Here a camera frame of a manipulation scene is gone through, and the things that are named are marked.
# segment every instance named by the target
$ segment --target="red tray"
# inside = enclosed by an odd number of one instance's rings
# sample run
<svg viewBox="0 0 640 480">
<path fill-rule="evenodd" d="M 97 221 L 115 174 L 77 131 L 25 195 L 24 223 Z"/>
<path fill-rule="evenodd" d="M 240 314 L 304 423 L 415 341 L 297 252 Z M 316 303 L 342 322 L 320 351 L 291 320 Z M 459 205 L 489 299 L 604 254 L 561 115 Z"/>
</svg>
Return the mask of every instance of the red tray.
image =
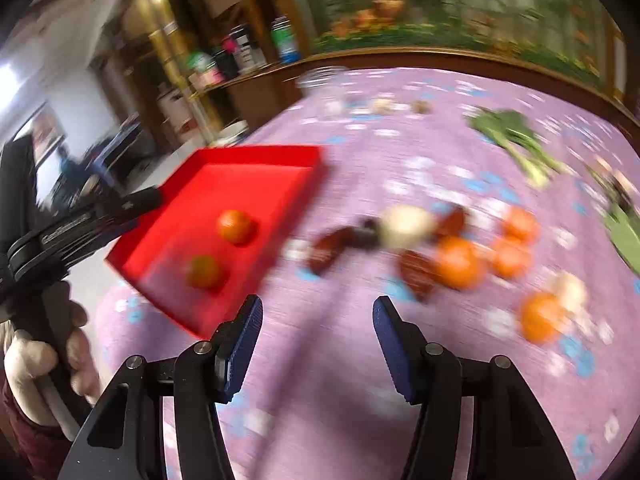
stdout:
<svg viewBox="0 0 640 480">
<path fill-rule="evenodd" d="M 168 317 L 209 339 L 256 292 L 325 173 L 317 146 L 198 150 L 162 184 L 162 207 L 143 216 L 106 259 Z M 247 246 L 217 234 L 226 209 L 258 222 Z M 184 266 L 197 254 L 212 254 L 223 265 L 226 280 L 218 290 L 187 283 Z"/>
</svg>

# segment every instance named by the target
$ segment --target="person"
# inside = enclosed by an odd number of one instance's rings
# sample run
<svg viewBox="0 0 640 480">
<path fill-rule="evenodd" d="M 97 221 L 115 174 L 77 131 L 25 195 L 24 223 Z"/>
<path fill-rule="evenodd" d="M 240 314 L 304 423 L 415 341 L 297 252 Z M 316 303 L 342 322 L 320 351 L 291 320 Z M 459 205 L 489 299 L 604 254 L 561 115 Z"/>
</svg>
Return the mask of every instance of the person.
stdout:
<svg viewBox="0 0 640 480">
<path fill-rule="evenodd" d="M 100 396 L 100 381 L 91 356 L 89 341 L 81 330 L 87 323 L 85 310 L 69 298 L 70 287 L 57 282 L 43 294 L 47 313 L 54 315 L 60 303 L 70 303 L 74 329 L 66 342 L 66 358 L 71 368 L 71 387 L 93 406 Z M 32 341 L 15 331 L 10 321 L 0 324 L 0 348 L 4 351 L 6 383 L 2 403 L 9 418 L 19 453 L 36 477 L 55 480 L 71 447 L 53 414 L 40 396 L 34 379 L 44 376 L 58 363 L 56 351 L 48 344 Z"/>
<path fill-rule="evenodd" d="M 66 188 L 72 194 L 80 193 L 91 172 L 70 157 L 64 144 L 60 144 L 56 151 L 60 158 L 60 173 L 66 178 Z"/>
</svg>

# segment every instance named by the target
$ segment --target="purple tablecloth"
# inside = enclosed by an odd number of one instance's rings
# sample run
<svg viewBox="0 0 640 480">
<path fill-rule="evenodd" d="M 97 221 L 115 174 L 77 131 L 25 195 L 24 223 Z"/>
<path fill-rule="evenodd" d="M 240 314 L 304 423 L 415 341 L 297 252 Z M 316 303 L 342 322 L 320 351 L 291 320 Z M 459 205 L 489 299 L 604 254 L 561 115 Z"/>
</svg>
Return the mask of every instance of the purple tablecloth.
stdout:
<svg viewBox="0 0 640 480">
<path fill-rule="evenodd" d="M 312 96 L 250 139 L 255 144 L 322 144 L 330 175 L 283 257 L 264 279 L 264 324 L 240 394 L 219 407 L 236 478 L 399 478 L 417 409 L 396 393 L 371 322 L 373 301 L 388 294 L 403 319 L 456 355 L 508 355 L 544 408 L 579 478 L 595 479 L 619 451 L 640 413 L 640 281 L 607 238 L 606 201 L 582 161 L 594 155 L 640 185 L 640 162 L 611 124 L 555 97 L 518 85 L 439 70 L 349 72 L 351 103 L 327 118 Z M 362 107 L 380 96 L 396 103 L 386 116 Z M 409 103 L 425 99 L 430 114 Z M 547 190 L 527 187 L 499 147 L 466 126 L 475 106 L 514 108 L 529 118 L 546 148 L 574 170 Z M 392 254 L 345 254 L 325 277 L 300 261 L 308 242 L 393 203 L 436 212 L 447 202 L 473 211 L 470 236 L 489 243 L 500 213 L 516 203 L 532 210 L 541 235 L 522 280 L 486 280 L 477 290 L 439 289 L 428 304 L 412 301 Z M 558 270 L 588 284 L 589 319 L 557 341 L 535 346 L 518 334 L 514 313 L 530 290 Z M 121 284 L 98 316 L 103 355 L 116 369 L 130 354 L 149 360 L 179 354 L 193 339 Z M 466 478 L 470 402 L 454 477 Z M 167 446 L 175 447 L 170 409 Z M 169 453 L 168 469 L 179 475 Z"/>
</svg>

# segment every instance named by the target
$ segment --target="screw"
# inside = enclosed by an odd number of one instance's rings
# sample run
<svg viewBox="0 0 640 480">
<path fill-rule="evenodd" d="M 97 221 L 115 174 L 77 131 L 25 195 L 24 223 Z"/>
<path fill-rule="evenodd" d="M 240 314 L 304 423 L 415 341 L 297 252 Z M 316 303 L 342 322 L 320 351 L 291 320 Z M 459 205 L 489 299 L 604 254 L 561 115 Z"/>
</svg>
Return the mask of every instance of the screw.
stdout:
<svg viewBox="0 0 640 480">
<path fill-rule="evenodd" d="M 199 341 L 193 347 L 193 351 L 198 355 L 208 354 L 211 352 L 211 343 L 209 341 Z"/>
<path fill-rule="evenodd" d="M 429 355 L 440 355 L 444 352 L 444 348 L 438 343 L 428 343 L 428 345 L 425 346 L 424 349 Z"/>
<path fill-rule="evenodd" d="M 143 363 L 143 361 L 144 359 L 142 358 L 142 356 L 132 355 L 129 359 L 127 359 L 127 368 L 129 370 L 135 370 Z"/>
<path fill-rule="evenodd" d="M 511 361 L 506 355 L 497 355 L 494 357 L 494 363 L 498 368 L 505 370 L 511 366 Z"/>
</svg>

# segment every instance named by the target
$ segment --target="white glove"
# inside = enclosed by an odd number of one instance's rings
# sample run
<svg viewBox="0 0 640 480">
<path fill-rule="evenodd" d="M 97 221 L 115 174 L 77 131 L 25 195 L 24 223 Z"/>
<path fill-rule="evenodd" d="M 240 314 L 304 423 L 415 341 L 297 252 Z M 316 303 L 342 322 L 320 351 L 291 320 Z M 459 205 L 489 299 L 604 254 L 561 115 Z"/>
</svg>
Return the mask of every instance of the white glove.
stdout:
<svg viewBox="0 0 640 480">
<path fill-rule="evenodd" d="M 69 291 L 68 283 L 56 283 L 45 291 L 43 300 L 50 319 L 56 315 L 56 308 L 61 306 L 61 301 L 67 302 L 64 306 L 71 309 L 74 329 L 66 341 L 66 358 L 72 369 L 71 387 L 93 406 L 100 396 L 100 380 L 91 357 L 89 340 L 79 329 L 86 325 L 88 318 L 84 308 L 69 299 Z M 0 347 L 4 349 L 7 382 L 22 412 L 36 424 L 57 426 L 56 419 L 33 382 L 56 367 L 56 351 L 46 343 L 31 341 L 22 330 L 14 332 L 10 321 L 0 324 Z"/>
</svg>

